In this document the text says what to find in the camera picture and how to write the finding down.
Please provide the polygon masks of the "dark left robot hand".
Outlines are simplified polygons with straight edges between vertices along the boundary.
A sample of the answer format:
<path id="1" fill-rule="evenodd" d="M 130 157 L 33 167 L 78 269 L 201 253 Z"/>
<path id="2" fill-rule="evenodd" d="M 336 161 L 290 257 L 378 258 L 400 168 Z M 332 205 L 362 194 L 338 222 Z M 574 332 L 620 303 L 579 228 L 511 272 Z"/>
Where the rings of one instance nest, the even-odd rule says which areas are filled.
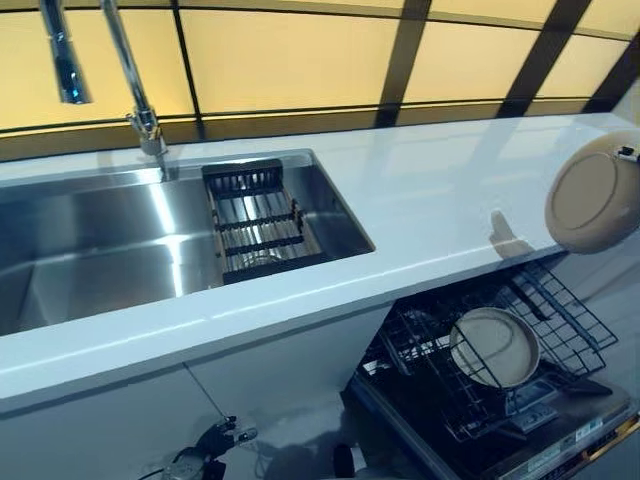
<path id="1" fill-rule="evenodd" d="M 205 456 L 217 458 L 233 447 L 254 440 L 258 435 L 255 427 L 239 431 L 237 417 L 225 416 L 222 421 L 208 428 L 196 442 L 195 448 Z"/>

